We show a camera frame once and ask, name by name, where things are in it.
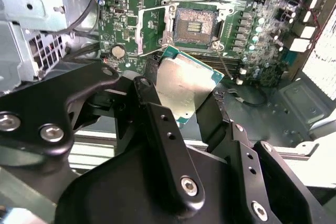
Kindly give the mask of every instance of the screw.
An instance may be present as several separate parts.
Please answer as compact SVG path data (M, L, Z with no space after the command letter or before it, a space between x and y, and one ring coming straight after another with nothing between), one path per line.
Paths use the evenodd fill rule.
M0 115L0 131L14 131L19 128L20 124L20 119L14 115Z
M75 35L75 32L74 32L74 31L71 31L71 32L69 33L69 36L70 36L71 39L75 39L75 38L76 38L76 35Z
M63 138L64 132L60 127L51 124L44 126L40 131L40 135L44 140L55 143Z
M183 190L189 196L195 196L197 194L197 185L195 181L193 181L191 178L188 178L188 177L182 178L181 185L182 185Z
M236 124L236 128L237 128L239 131L241 131L241 132L243 132L243 131L244 131L244 128L243 128L243 127L241 127L239 124Z
M98 5L104 6L105 5L105 0L98 0Z
M264 147L269 151L272 152L272 147L269 144L264 144Z
M260 220L262 221L268 220L266 210L261 204L259 204L256 201L252 201L252 208L253 208L254 213L259 217Z

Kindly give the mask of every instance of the capacitor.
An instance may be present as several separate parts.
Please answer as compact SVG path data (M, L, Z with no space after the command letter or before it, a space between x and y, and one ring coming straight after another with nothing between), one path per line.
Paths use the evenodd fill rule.
M285 15L288 15L290 16L291 18L295 18L296 16L296 13L295 12L292 12L291 10L284 10L284 9L279 9L279 15L281 15L282 17L285 16Z
M262 32L262 27L261 26L257 26L256 28L255 28L255 31L257 32L257 33L260 33L260 32Z
M251 37L251 40L252 40L254 43L256 43L256 42L258 42L259 37L258 37L257 35L253 35L253 36Z
M254 49L256 49L255 45L253 44L248 45L248 50L253 51Z
M290 16L291 18L295 18L296 13L292 12L291 10L287 10L287 15Z
M265 23L265 19L264 18L258 18L257 22L258 22L258 24L262 25L263 23Z
M298 6L300 4L300 0L287 0L287 4Z
M293 21L294 21L294 19L291 16L288 16L288 15L285 16L285 20L290 24L292 24Z
M270 35L273 40L277 40L279 38L279 36L275 33L271 33Z
M275 47L279 52L283 51L283 46L276 44Z

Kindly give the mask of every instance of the cable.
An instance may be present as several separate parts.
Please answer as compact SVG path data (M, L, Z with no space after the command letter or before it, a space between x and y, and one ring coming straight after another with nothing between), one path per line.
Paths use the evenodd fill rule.
M88 6L83 11L83 13L68 28L62 29L60 31L51 32L50 34L51 35L68 34L71 31L73 31L89 15L90 11L92 10L92 8L93 8L93 6L95 5L96 2L97 2L97 0L90 0Z
M226 66L226 64L225 64L225 62L224 62L224 60L222 59L220 53L218 53L218 57L219 57L221 63L223 64L223 66L224 66L224 69L225 69L226 74L230 77L231 80L233 80L233 76L230 74L230 72L229 72L229 70L228 70L228 68L227 68L227 66Z
M63 57L63 61L72 61L76 59L79 56L86 55L92 52L96 52L100 49L99 43L95 43L92 45L88 45L86 47L83 47L75 52L71 52Z
M97 18L96 22L94 23L93 27L88 31L76 30L74 29L75 35L79 37L86 37L88 39L99 40L98 35L92 35L91 33L97 28L100 18L100 5L97 5Z
M266 93L259 86L255 86L255 88L259 91L259 93L261 94L261 96L263 98L263 101L261 103L250 103L250 102L245 101L238 94L238 91L236 89L228 89L227 92L229 94L233 95L238 102L241 102L241 103L243 103L243 104L245 104L245 105L247 105L249 107L254 107L254 108L262 107L262 106L266 105L267 102L268 102L267 95L266 95Z

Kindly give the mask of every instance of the black plastic part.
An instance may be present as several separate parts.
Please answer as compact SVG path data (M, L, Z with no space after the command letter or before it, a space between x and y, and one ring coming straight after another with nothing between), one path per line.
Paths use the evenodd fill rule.
M145 141L76 179L60 199L55 224L234 223L228 166L188 149L206 188L204 206L190 218L172 214L166 178Z
M271 208L282 223L335 223L281 156L273 148L268 151L265 144L257 142L253 149L265 174Z

